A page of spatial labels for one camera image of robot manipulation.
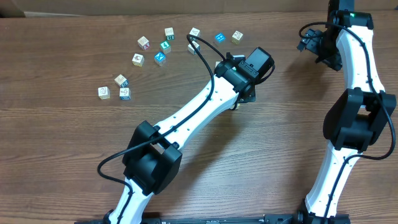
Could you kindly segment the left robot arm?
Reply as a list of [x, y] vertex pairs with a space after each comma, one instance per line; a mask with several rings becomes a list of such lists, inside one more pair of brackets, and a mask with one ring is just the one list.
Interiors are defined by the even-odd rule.
[[275, 65], [264, 49], [249, 57], [227, 54], [211, 73], [211, 80], [197, 96], [156, 125], [143, 121], [126, 150], [113, 155], [125, 166], [123, 194], [103, 223], [140, 223], [153, 195], [163, 191], [179, 171], [183, 150], [199, 130], [239, 103], [255, 101], [255, 86], [265, 81]]

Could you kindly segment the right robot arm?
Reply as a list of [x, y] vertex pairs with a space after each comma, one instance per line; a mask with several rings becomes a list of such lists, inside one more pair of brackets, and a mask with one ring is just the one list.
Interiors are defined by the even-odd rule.
[[377, 74], [372, 16], [356, 12], [352, 0], [330, 0], [323, 25], [325, 31], [313, 30], [310, 24], [303, 26], [297, 48], [317, 55], [317, 62], [342, 70], [345, 90], [323, 122], [327, 148], [316, 181], [288, 223], [349, 223], [348, 215], [337, 213], [337, 204], [355, 163], [367, 157], [365, 151], [385, 126], [391, 131], [389, 150], [368, 158], [383, 160], [396, 145], [391, 115], [397, 100], [386, 93]]

